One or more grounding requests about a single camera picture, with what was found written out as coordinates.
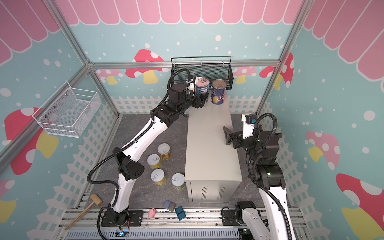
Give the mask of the blue can pink lid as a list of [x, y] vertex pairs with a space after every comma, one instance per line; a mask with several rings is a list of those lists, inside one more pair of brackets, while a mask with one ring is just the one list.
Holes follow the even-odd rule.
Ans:
[[209, 94], [209, 86], [210, 86], [210, 80], [208, 78], [197, 77], [196, 78], [197, 96], [200, 96], [201, 94]]

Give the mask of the dark blue tall can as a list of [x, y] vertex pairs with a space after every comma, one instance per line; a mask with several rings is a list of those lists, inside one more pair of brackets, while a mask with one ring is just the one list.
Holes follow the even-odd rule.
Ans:
[[224, 80], [217, 79], [212, 82], [211, 102], [215, 105], [221, 105], [225, 101], [227, 83]]

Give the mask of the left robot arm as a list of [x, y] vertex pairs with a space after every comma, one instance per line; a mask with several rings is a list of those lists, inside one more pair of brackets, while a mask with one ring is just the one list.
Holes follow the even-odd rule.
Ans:
[[[88, 173], [87, 181], [93, 185], [112, 184], [115, 194], [111, 203], [103, 207], [98, 215], [115, 226], [123, 226], [130, 220], [129, 198], [136, 179], [144, 172], [145, 167], [139, 162], [144, 151], [180, 116], [184, 116], [188, 108], [202, 108], [207, 94], [198, 95], [197, 78], [188, 69], [181, 69], [171, 75], [167, 83], [167, 92], [160, 103], [150, 111], [150, 119], [138, 134], [126, 145], [117, 148], [110, 156], [96, 164]], [[118, 164], [118, 181], [92, 179], [98, 168], [110, 159]]]

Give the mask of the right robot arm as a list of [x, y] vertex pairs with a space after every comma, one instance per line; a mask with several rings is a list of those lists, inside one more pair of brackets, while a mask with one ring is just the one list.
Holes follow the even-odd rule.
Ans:
[[286, 181], [277, 163], [282, 138], [277, 132], [278, 120], [274, 114], [265, 113], [243, 114], [242, 121], [241, 132], [223, 128], [226, 145], [245, 150], [248, 177], [260, 192], [267, 216], [263, 219], [252, 201], [239, 201], [234, 210], [222, 208], [223, 224], [243, 226], [255, 240], [294, 240]]

